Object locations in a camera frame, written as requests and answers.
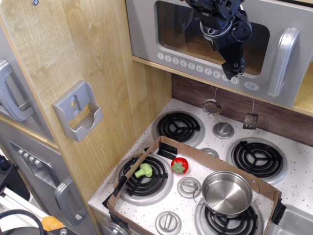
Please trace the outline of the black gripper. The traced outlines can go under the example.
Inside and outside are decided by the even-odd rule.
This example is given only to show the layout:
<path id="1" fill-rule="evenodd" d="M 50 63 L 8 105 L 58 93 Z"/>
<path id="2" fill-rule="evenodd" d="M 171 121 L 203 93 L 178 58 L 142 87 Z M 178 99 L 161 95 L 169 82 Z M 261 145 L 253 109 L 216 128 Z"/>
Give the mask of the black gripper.
<path id="1" fill-rule="evenodd" d="M 235 18 L 229 31 L 212 39 L 215 49 L 222 55 L 225 63 L 222 69 L 228 80 L 243 75 L 246 70 L 243 42 L 252 35 L 252 26 L 247 18 Z"/>

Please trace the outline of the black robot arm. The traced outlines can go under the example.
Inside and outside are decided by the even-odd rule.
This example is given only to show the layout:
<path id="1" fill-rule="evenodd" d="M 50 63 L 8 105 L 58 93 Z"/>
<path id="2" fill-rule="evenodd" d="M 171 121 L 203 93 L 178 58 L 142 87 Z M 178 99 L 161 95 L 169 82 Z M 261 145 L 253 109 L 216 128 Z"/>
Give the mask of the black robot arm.
<path id="1" fill-rule="evenodd" d="M 246 69 L 242 45 L 252 36 L 252 26 L 242 0 L 187 0 L 200 19 L 200 29 L 225 62 L 227 79 L 243 75 Z"/>

